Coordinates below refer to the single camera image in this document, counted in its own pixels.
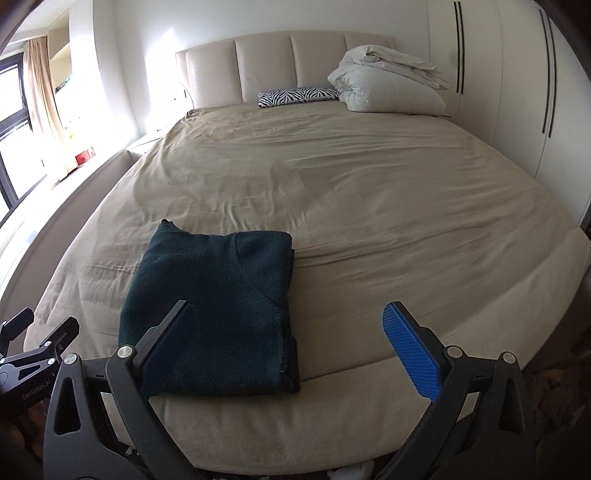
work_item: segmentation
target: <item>white pillow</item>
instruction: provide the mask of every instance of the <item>white pillow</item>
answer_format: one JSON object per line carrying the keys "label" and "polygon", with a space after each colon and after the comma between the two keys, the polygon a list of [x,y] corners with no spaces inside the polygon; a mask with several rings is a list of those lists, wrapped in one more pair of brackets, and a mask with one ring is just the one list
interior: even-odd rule
{"label": "white pillow", "polygon": [[329,82],[339,92],[339,100],[354,112],[446,114],[445,102],[435,90],[386,70],[342,65],[329,75]]}

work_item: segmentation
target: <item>metal bolt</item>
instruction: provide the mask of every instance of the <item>metal bolt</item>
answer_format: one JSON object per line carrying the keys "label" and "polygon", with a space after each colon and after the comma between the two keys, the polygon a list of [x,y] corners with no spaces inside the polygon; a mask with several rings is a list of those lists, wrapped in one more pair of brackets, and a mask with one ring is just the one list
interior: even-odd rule
{"label": "metal bolt", "polygon": [[119,350],[117,350],[117,356],[120,358],[127,358],[133,353],[133,347],[129,345],[122,346]]}
{"label": "metal bolt", "polygon": [[76,361],[77,358],[78,356],[75,353],[68,353],[64,358],[64,363],[66,365],[71,365]]}
{"label": "metal bolt", "polygon": [[452,345],[447,347],[447,354],[452,358],[460,358],[464,352],[462,352],[460,347]]}
{"label": "metal bolt", "polygon": [[517,361],[517,359],[515,358],[515,355],[513,355],[511,352],[505,352],[503,353],[503,361],[508,364],[514,364]]}

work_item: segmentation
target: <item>folded fabric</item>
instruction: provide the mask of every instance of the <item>folded fabric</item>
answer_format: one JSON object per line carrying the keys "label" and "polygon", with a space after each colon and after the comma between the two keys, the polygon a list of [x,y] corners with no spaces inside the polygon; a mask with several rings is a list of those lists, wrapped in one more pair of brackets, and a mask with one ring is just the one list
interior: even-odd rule
{"label": "folded fabric", "polygon": [[447,90],[448,85],[443,74],[435,65],[412,55],[382,47],[380,45],[361,45],[345,53],[339,66],[356,64],[374,67],[397,73],[435,90]]}
{"label": "folded fabric", "polygon": [[294,393],[300,383],[287,304],[292,270],[288,233],[192,235],[163,220],[121,311],[119,344],[136,344],[187,300],[197,328],[164,391]]}
{"label": "folded fabric", "polygon": [[353,112],[446,114],[445,102],[435,90],[386,70],[342,64],[329,75],[329,82]]}

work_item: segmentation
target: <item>window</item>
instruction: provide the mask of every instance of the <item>window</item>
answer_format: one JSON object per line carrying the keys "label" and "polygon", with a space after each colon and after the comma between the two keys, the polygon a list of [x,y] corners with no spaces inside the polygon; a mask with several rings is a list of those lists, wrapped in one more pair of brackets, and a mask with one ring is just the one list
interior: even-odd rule
{"label": "window", "polygon": [[24,93],[22,54],[0,60],[0,218],[45,178]]}

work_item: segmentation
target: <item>bed sheet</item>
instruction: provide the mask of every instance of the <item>bed sheet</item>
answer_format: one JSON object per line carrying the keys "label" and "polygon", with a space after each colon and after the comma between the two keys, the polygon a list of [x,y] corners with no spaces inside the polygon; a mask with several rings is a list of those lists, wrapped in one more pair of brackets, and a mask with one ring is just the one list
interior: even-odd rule
{"label": "bed sheet", "polygon": [[72,315],[80,335],[69,351],[112,355],[163,218],[191,233],[293,236],[301,392],[151,399],[196,466],[230,473],[318,471],[402,445],[428,401],[382,331],[388,302],[401,300],[444,344],[512,351],[523,366],[591,260],[589,240],[538,183],[445,119],[339,102],[193,111],[80,231],[25,347]]}

